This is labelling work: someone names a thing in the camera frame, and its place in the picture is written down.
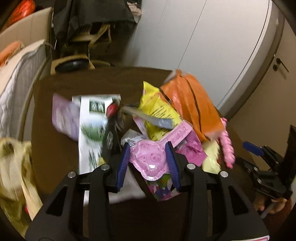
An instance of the green label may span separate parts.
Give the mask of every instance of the green label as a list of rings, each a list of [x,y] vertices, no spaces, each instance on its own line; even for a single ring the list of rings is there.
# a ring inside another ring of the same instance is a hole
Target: green label
[[[89,101],[89,112],[105,113],[105,103],[90,100]]]

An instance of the black cloth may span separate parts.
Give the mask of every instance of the black cloth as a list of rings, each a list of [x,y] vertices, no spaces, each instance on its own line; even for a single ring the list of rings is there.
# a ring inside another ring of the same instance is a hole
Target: black cloth
[[[54,34],[65,43],[86,24],[129,21],[135,23],[125,0],[57,0],[54,3]]]

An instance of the door handle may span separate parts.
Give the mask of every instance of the door handle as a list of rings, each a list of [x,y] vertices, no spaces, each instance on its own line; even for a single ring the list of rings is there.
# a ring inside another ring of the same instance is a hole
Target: door handle
[[[289,73],[289,70],[288,70],[287,67],[284,65],[284,63],[281,61],[280,58],[276,58],[276,62],[277,62],[278,64],[282,64],[282,65],[285,67],[286,71]]]

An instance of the wooden table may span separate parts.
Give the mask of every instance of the wooden table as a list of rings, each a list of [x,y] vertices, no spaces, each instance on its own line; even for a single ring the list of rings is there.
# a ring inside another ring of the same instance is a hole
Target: wooden table
[[[135,103],[142,95],[143,81],[159,87],[169,73],[149,68],[106,67],[57,74],[38,81],[33,88],[35,109],[31,141],[33,169],[41,198],[45,200],[69,171],[78,169],[78,143],[58,133],[52,125],[53,93],[69,100],[73,95],[120,94],[122,104]],[[131,118],[127,119],[126,130],[129,128],[135,128]],[[228,132],[236,156],[252,162],[238,135],[230,127]],[[235,165],[227,171],[252,199],[251,181],[242,168]],[[143,182],[140,179],[139,184],[147,192]],[[163,202],[157,202],[150,195],[146,199],[111,205],[115,240],[179,240],[186,200],[186,193]]]

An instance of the white quilted mattress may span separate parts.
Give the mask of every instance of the white quilted mattress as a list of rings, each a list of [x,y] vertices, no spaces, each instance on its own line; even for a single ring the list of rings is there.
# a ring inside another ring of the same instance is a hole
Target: white quilted mattress
[[[12,57],[0,70],[6,86],[0,95],[0,138],[17,138],[30,92],[46,62],[44,40],[39,40]]]

